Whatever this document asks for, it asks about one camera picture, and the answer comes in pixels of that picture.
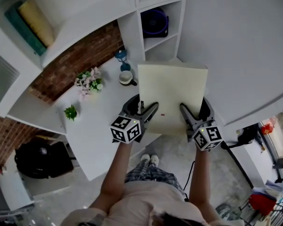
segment teal book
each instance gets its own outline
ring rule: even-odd
[[[39,56],[41,56],[46,51],[46,47],[41,43],[38,37],[18,13],[18,8],[21,5],[22,1],[16,2],[4,13],[4,15],[22,38],[29,44],[29,46],[32,47]]]

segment brick wallpaper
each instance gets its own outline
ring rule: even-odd
[[[53,136],[51,132],[0,117],[0,166],[14,149],[19,148],[22,143],[29,142],[36,134]]]
[[[51,104],[74,84],[77,74],[99,67],[123,47],[117,21],[90,33],[51,62],[29,91]]]
[[[51,104],[73,86],[78,73],[101,66],[122,47],[117,21],[113,21],[82,38],[51,62],[29,91]],[[0,165],[15,148],[29,142],[36,134],[53,136],[51,132],[0,117]]]

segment yellow book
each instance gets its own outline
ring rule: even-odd
[[[42,43],[48,47],[54,42],[53,29],[35,0],[27,0],[18,11]]]

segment book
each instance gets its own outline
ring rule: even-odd
[[[52,26],[35,0],[27,0],[18,8],[18,11],[46,47],[53,44],[54,36]]]
[[[29,46],[32,47],[39,56],[41,56],[46,51],[46,47],[40,42],[38,37],[33,33],[18,13],[18,7],[21,5],[21,1],[16,2],[4,13],[4,15],[21,37],[29,44]]]

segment white mug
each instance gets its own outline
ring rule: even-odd
[[[133,74],[127,70],[122,71],[119,74],[118,81],[124,86],[128,86],[128,85],[137,86],[137,83],[133,80]]]

